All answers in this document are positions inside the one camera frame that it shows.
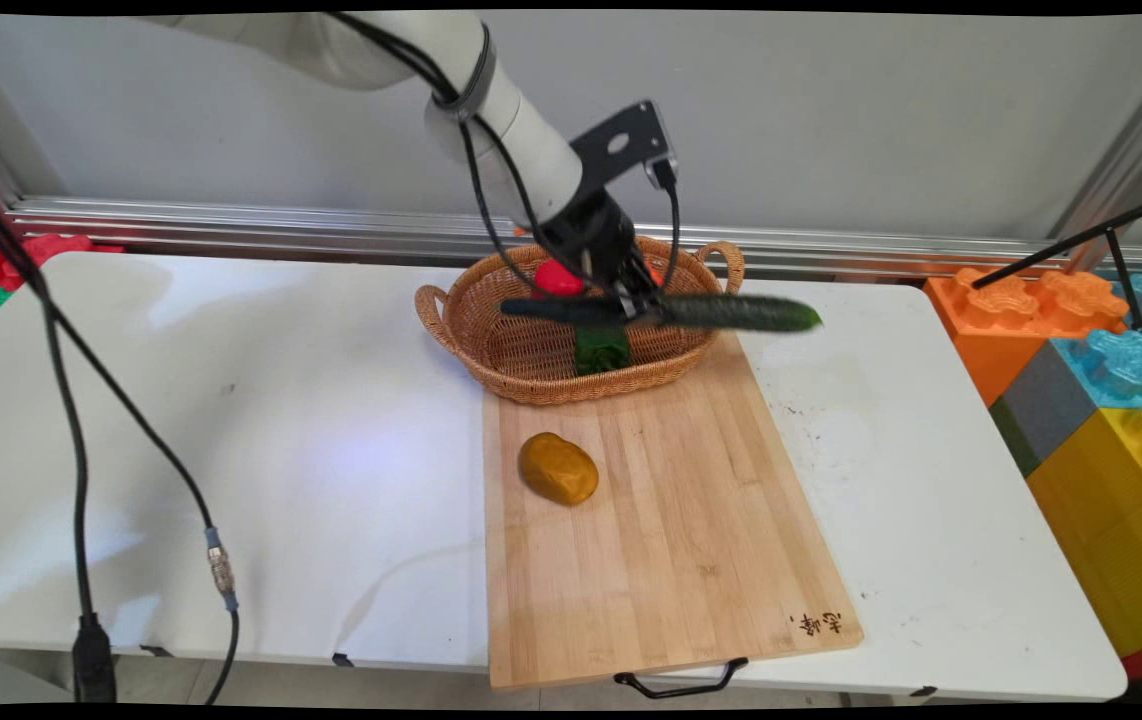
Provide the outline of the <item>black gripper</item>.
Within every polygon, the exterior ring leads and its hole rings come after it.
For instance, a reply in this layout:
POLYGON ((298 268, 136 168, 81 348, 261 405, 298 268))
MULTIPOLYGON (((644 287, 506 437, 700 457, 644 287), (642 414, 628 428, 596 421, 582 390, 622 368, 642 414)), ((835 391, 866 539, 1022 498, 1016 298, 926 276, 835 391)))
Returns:
POLYGON ((630 286, 621 281, 634 255, 636 233, 632 218, 606 190, 539 225, 542 242, 558 261, 589 277, 600 287, 613 287, 620 323, 664 320, 664 274, 652 264, 632 264, 630 286))

